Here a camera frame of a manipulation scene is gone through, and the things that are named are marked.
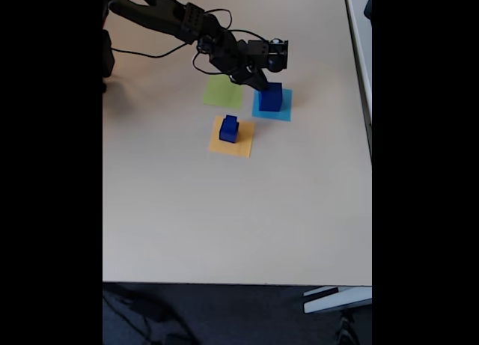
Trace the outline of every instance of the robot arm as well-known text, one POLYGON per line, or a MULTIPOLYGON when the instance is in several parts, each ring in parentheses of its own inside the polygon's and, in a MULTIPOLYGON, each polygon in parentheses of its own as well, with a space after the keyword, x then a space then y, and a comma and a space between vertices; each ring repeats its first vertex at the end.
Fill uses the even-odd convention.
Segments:
POLYGON ((170 34, 185 43, 197 41, 198 52, 209 55, 210 63, 221 73, 229 75, 233 83, 249 85, 259 91, 268 88, 263 68, 279 72, 287 67, 287 40, 237 41, 231 31, 220 26, 214 15, 192 3, 145 1, 147 5, 130 0, 103 0, 103 22, 109 9, 145 28, 170 34))

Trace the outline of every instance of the sticky note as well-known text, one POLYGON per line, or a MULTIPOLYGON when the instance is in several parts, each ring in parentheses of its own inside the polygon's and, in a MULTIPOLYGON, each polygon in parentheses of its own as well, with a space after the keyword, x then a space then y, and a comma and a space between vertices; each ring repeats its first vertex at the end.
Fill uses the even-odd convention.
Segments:
POLYGON ((253 111, 251 115, 258 118, 268 118, 285 120, 291 122, 291 103, 293 101, 293 91, 283 88, 283 103, 279 112, 260 111, 260 92, 254 91, 253 111))
POLYGON ((203 94, 203 103, 212 106, 241 109, 242 86, 231 83, 228 76, 210 76, 203 94))
POLYGON ((217 115, 213 124, 210 146, 208 150, 214 153, 229 154, 231 156, 244 156, 249 158, 251 153, 251 144, 253 143, 254 123, 238 120, 238 136, 235 143, 219 140, 219 130, 223 123, 223 117, 217 115))

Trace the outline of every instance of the white object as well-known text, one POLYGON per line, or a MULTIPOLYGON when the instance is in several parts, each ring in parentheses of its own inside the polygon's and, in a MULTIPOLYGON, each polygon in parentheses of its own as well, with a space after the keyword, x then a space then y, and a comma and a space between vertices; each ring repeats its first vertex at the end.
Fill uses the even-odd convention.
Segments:
POLYGON ((372 287, 339 287, 339 292, 304 304, 305 313, 330 311, 339 307, 354 306, 354 304, 373 301, 372 287))
MULTIPOLYGON (((103 280, 371 285, 372 170, 345 1, 178 1, 229 8, 232 28, 290 40, 288 69, 266 76, 293 90, 292 121, 252 118, 246 86, 241 111, 203 105, 194 46, 159 60, 115 53, 103 280), (256 123, 249 159, 207 151, 215 115, 227 114, 256 123)), ((113 13, 105 28, 116 48, 180 44, 113 13)))
POLYGON ((371 123, 373 123, 373 27, 364 15, 368 0, 347 0, 371 123))

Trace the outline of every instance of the yellow paper square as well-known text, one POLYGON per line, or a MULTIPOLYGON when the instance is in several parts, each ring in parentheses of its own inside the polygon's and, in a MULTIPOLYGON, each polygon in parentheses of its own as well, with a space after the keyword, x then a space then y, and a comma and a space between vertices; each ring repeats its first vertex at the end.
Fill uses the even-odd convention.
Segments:
POLYGON ((251 143, 253 142, 254 123, 238 120, 238 136, 236 143, 221 141, 219 139, 219 130, 222 127, 223 118, 221 115, 215 117, 213 132, 211 133, 210 146, 208 150, 214 153, 229 154, 231 156, 244 156, 249 158, 251 153, 251 143))

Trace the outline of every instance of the blue paper square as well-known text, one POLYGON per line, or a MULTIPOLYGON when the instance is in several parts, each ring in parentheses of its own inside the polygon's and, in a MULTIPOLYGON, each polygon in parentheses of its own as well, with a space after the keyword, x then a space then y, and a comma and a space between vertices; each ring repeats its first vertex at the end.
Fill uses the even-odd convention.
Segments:
POLYGON ((283 88, 283 103, 279 112, 262 112, 260 111, 260 92, 254 91, 253 111, 251 115, 258 118, 277 119, 291 122, 291 102, 293 99, 293 91, 283 88))

